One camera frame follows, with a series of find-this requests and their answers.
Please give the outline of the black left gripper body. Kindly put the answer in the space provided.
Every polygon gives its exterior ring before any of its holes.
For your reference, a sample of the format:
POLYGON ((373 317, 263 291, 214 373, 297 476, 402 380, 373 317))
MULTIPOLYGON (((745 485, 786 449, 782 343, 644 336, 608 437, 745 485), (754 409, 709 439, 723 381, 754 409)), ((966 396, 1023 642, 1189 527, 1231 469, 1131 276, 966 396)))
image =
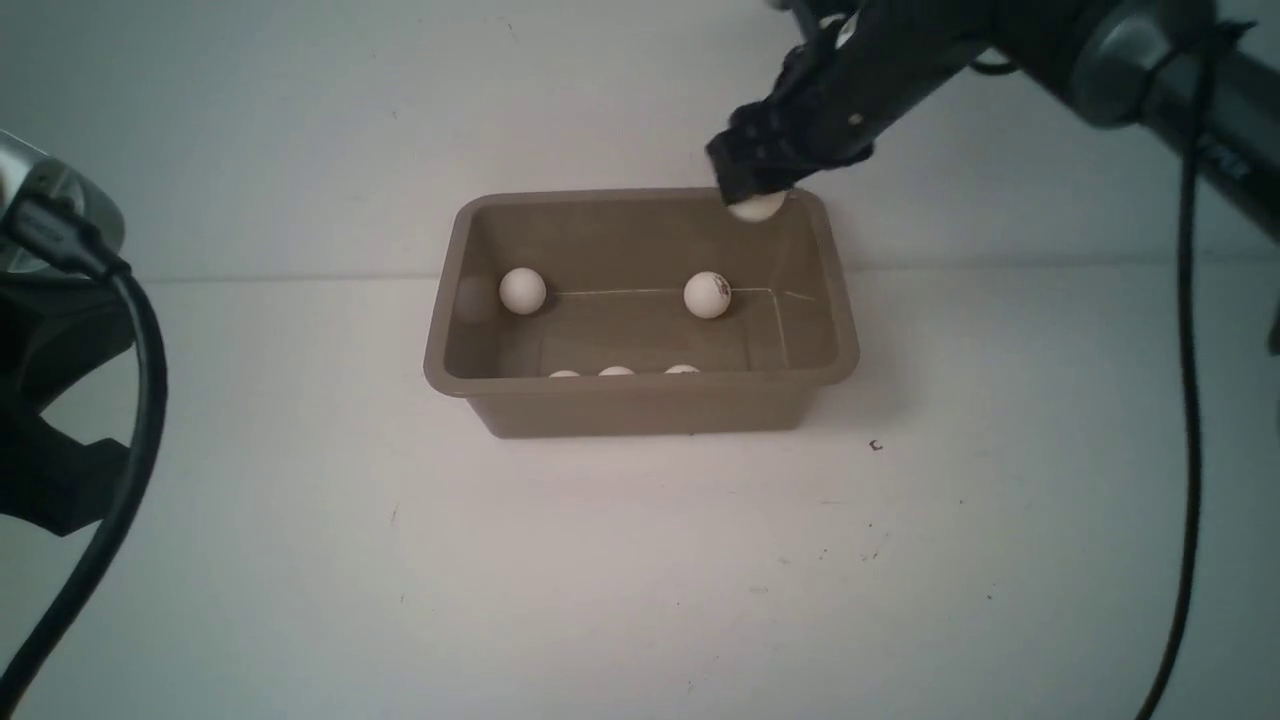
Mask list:
POLYGON ((134 345, 116 296, 87 281, 1 290, 1 512, 68 537, 111 507, 129 450, 81 443, 44 420, 65 391, 134 345))

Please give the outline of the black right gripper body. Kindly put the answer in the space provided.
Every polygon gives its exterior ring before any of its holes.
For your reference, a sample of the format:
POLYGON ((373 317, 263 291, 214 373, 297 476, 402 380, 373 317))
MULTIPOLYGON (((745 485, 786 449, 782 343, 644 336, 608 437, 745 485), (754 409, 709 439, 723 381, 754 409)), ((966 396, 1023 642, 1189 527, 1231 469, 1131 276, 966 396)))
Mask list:
POLYGON ((803 42, 763 99, 707 145, 722 201, 739 205, 865 161, 895 122, 992 44, 992 1, 777 1, 803 42))

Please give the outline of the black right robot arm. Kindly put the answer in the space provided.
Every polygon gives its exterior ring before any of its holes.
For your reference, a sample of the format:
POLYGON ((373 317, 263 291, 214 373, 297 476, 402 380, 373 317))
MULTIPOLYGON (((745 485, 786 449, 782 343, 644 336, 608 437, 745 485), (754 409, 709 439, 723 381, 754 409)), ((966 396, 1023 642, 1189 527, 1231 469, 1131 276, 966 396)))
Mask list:
POLYGON ((869 159, 995 50, 1087 124, 1140 124, 1277 234, 1277 70, 1213 1, 785 1, 804 42, 708 145, 724 204, 869 159))

